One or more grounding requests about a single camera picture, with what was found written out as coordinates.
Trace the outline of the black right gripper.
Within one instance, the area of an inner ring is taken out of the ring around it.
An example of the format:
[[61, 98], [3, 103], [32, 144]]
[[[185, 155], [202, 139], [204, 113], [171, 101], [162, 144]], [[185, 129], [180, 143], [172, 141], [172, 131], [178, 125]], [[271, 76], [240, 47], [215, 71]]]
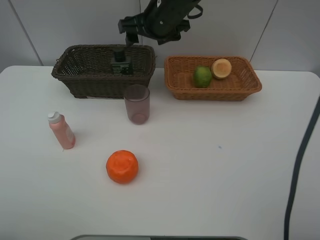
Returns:
[[119, 20], [118, 30], [121, 34], [126, 34], [127, 47], [138, 44], [138, 36], [156, 40], [158, 45], [164, 45], [179, 41], [181, 33], [190, 30], [190, 22], [184, 19], [185, 16], [184, 12], [176, 7], [154, 7]]

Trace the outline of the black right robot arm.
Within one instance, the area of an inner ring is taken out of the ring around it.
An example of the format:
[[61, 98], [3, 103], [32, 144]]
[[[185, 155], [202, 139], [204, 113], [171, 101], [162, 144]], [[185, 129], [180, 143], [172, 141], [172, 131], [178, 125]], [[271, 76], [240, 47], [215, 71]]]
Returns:
[[181, 32], [191, 28], [189, 20], [201, 17], [203, 11], [198, 0], [151, 0], [143, 12], [119, 20], [118, 30], [126, 34], [128, 47], [139, 43], [139, 36], [163, 45], [179, 41]]

